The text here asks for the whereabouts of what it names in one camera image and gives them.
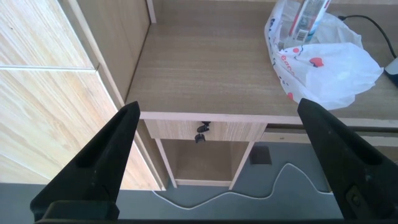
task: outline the black cable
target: black cable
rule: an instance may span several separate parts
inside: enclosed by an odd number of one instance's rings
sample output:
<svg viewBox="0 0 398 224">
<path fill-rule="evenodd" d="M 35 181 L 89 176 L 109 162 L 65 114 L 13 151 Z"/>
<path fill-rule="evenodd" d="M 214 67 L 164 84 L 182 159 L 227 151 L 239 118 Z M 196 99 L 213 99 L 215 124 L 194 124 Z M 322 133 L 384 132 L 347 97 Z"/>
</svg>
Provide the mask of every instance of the black cable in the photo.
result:
<svg viewBox="0 0 398 224">
<path fill-rule="evenodd" d="M 369 21 L 371 21 L 381 32 L 381 34 L 384 36 L 384 38 L 387 41 L 388 47 L 390 48 L 391 54 L 394 58 L 397 58 L 396 53 L 394 52 L 394 49 L 392 48 L 390 39 L 388 38 L 387 34 L 384 32 L 384 30 L 379 26 L 379 24 L 377 24 L 377 22 L 375 22 L 373 19 L 369 18 L 368 16 L 362 16 L 362 15 L 352 15 L 352 16 L 338 16 L 339 19 L 341 19 L 342 21 L 344 21 L 347 18 L 351 18 L 351 17 L 360 17 L 360 18 L 364 18 L 367 19 Z"/>
</svg>

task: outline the gray floor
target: gray floor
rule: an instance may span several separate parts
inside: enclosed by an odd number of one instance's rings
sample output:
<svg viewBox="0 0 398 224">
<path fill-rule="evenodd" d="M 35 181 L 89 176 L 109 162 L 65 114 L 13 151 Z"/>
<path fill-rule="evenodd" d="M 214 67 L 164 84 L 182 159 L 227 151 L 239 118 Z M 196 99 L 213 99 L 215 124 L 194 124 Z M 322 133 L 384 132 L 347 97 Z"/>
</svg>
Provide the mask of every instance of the gray floor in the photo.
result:
<svg viewBox="0 0 398 224">
<path fill-rule="evenodd" d="M 233 189 L 253 197 L 268 196 L 277 174 L 287 163 L 303 170 L 286 166 L 278 178 L 271 197 L 253 200 L 238 195 L 224 195 L 193 210 L 182 210 L 158 198 L 150 191 L 121 191 L 117 205 L 119 218 L 160 219 L 322 219 L 342 218 L 332 195 L 317 190 L 327 190 L 317 157 L 310 145 L 272 144 L 269 146 L 272 165 L 250 165 L 246 162 Z M 32 223 L 29 211 L 32 198 L 42 185 L 0 184 L 0 216 L 5 223 Z M 180 186 L 161 192 L 165 198 L 183 207 L 192 207 L 228 191 L 224 187 Z"/>
</svg>

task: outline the white cable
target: white cable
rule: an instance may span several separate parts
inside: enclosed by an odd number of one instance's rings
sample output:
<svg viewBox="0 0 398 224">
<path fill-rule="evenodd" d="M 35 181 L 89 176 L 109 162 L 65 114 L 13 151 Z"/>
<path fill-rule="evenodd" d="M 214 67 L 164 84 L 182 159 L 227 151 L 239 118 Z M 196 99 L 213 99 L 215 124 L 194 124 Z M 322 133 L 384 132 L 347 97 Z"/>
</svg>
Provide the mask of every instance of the white cable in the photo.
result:
<svg viewBox="0 0 398 224">
<path fill-rule="evenodd" d="M 170 201 L 169 199 L 167 199 L 167 198 L 165 198 L 165 197 L 159 195 L 159 194 L 158 194 L 157 192 L 155 192 L 155 191 L 152 191 L 152 192 L 153 192 L 156 196 L 158 196 L 159 198 L 161 198 L 162 200 L 165 200 L 166 202 L 168 202 L 168 203 L 170 203 L 170 204 L 176 206 L 177 208 L 181 208 L 181 209 L 184 209 L 184 210 L 193 210 L 193 209 L 195 209 L 195 208 L 201 207 L 202 205 L 211 202 L 212 200 L 215 200 L 215 199 L 217 199 L 217 198 L 219 198 L 219 197 L 221 197 L 221 196 L 228 195 L 228 194 L 238 195 L 238 196 L 242 196 L 242 197 L 250 198 L 250 199 L 254 199 L 254 200 L 265 200 L 265 199 L 269 199 L 269 198 L 272 196 L 272 194 L 274 194 L 276 182 L 278 181 L 278 179 L 279 179 L 280 174 L 282 173 L 282 171 L 283 171 L 283 170 L 285 169 L 285 167 L 287 167 L 287 166 L 292 166 L 292 167 L 296 168 L 298 171 L 300 171 L 300 172 L 307 178 L 307 180 L 310 182 L 310 184 L 312 185 L 312 187 L 313 187 L 319 194 L 323 194 L 323 195 L 333 195 L 333 193 L 331 193 L 331 192 L 321 192 L 321 191 L 319 191 L 319 190 L 315 187 L 315 185 L 313 184 L 313 182 L 311 181 L 311 179 L 305 174 L 304 171 L 302 171 L 300 168 L 298 168 L 297 166 L 295 166 L 295 165 L 293 165 L 293 164 L 291 164 L 291 163 L 289 163 L 289 162 L 286 163 L 286 164 L 281 168 L 281 170 L 279 171 L 278 175 L 277 175 L 276 178 L 275 178 L 274 184 L 272 185 L 271 193 L 270 193 L 268 196 L 265 196 L 265 197 L 253 197 L 253 196 L 248 196 L 248 195 L 244 195 L 244 194 L 237 193 L 237 192 L 228 191 L 228 192 L 224 192 L 224 193 L 222 193 L 222 194 L 219 194 L 219 195 L 217 195 L 217 196 L 215 196 L 215 197 L 213 197 L 213 198 L 211 198 L 211 199 L 208 199 L 208 200 L 206 200 L 206 201 L 204 201 L 204 202 L 202 202 L 202 203 L 199 203 L 198 205 L 195 205 L 195 206 L 192 206 L 192 207 L 183 207 L 183 206 L 177 205 L 176 203 Z"/>
</svg>

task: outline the power cord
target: power cord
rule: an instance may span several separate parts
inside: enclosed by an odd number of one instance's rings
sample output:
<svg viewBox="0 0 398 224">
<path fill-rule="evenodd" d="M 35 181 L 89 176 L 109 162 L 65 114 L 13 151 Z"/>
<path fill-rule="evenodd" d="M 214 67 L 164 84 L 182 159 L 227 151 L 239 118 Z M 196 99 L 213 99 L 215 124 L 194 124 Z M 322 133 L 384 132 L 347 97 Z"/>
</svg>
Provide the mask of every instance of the power cord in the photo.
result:
<svg viewBox="0 0 398 224">
<path fill-rule="evenodd" d="M 391 54 L 394 58 L 397 58 L 396 53 L 394 52 L 394 49 L 392 48 L 390 39 L 388 38 L 387 34 L 384 32 L 384 30 L 379 26 L 379 24 L 377 24 L 376 21 L 374 21 L 373 19 L 369 18 L 368 16 L 362 16 L 362 15 L 352 15 L 352 16 L 338 16 L 338 18 L 342 21 L 346 20 L 347 18 L 352 18 L 352 17 L 360 17 L 360 18 L 364 18 L 367 19 L 369 21 L 371 21 L 381 32 L 381 34 L 384 36 L 385 40 L 387 41 L 388 47 L 390 48 Z"/>
<path fill-rule="evenodd" d="M 237 193 L 237 192 L 233 192 L 233 191 L 228 191 L 228 192 L 221 193 L 221 194 L 219 194 L 219 195 L 217 195 L 217 196 L 215 196 L 215 197 L 213 197 L 213 198 L 211 198 L 211 199 L 205 200 L 204 202 L 199 203 L 199 204 L 197 204 L 197 205 L 194 205 L 194 206 L 192 206 L 192 207 L 184 207 L 184 206 L 178 205 L 177 203 L 174 203 L 174 202 L 172 202 L 171 200 L 169 200 L 169 199 L 167 199 L 167 198 L 165 198 L 165 197 L 159 195 L 159 194 L 158 194 L 157 192 L 155 192 L 155 191 L 152 191 L 152 192 L 153 192 L 156 196 L 158 196 L 159 198 L 161 198 L 162 200 L 165 200 L 166 202 L 168 202 L 168 203 L 174 205 L 175 207 L 181 208 L 181 209 L 184 209 L 184 210 L 193 210 L 193 209 L 195 209 L 195 208 L 201 207 L 202 205 L 205 205 L 205 204 L 211 202 L 212 200 L 216 200 L 216 199 L 218 199 L 219 197 L 222 197 L 222 196 L 228 195 L 228 194 L 238 195 L 238 196 L 241 196 L 241 197 L 244 197 L 244 198 L 250 198 L 250 199 L 254 199 L 254 200 L 266 200 L 266 199 L 269 199 L 269 198 L 274 194 L 276 182 L 278 181 L 278 179 L 279 179 L 280 174 L 282 173 L 282 171 L 283 171 L 287 166 L 291 166 L 291 167 L 293 167 L 293 168 L 296 168 L 299 172 L 301 172 L 301 173 L 305 176 L 305 178 L 307 178 L 307 180 L 310 182 L 310 184 L 311 184 L 312 187 L 317 191 L 318 194 L 322 194 L 322 195 L 333 195 L 333 193 L 331 193 L 331 192 L 321 192 L 321 191 L 319 191 L 319 190 L 315 187 L 315 185 L 313 184 L 313 182 L 311 181 L 311 179 L 308 177 L 308 175 L 305 174 L 304 171 L 302 171 L 300 168 L 298 168 L 297 166 L 295 166 L 295 165 L 293 165 L 293 164 L 291 164 L 291 163 L 289 163 L 289 162 L 286 163 L 286 164 L 281 168 L 281 170 L 279 171 L 278 175 L 276 176 L 275 181 L 274 181 L 274 184 L 272 185 L 271 193 L 270 193 L 269 195 L 267 195 L 267 196 L 264 196 L 264 197 L 253 197 L 253 196 L 248 196 L 248 195 L 244 195 L 244 194 Z"/>
</svg>

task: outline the desk surface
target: desk surface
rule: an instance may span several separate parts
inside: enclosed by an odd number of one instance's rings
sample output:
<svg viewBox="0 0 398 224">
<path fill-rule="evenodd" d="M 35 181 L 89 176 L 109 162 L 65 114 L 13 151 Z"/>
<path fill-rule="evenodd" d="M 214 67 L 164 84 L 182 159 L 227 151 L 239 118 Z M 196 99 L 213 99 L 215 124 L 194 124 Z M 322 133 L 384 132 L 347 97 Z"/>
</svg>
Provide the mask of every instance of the desk surface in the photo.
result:
<svg viewBox="0 0 398 224">
<path fill-rule="evenodd" d="M 284 93 L 264 39 L 273 3 L 172 2 L 163 3 L 158 24 L 149 29 L 127 98 L 139 102 L 144 117 L 151 112 L 298 116 L 298 104 Z M 368 15 L 391 40 L 398 40 L 398 24 L 386 16 L 395 10 L 398 6 L 346 4 L 329 9 Z M 392 61 L 385 40 L 369 21 L 346 23 L 363 35 L 364 48 L 381 66 Z M 351 106 L 332 113 L 386 120 L 398 127 L 397 111 L 398 89 L 382 75 Z"/>
</svg>

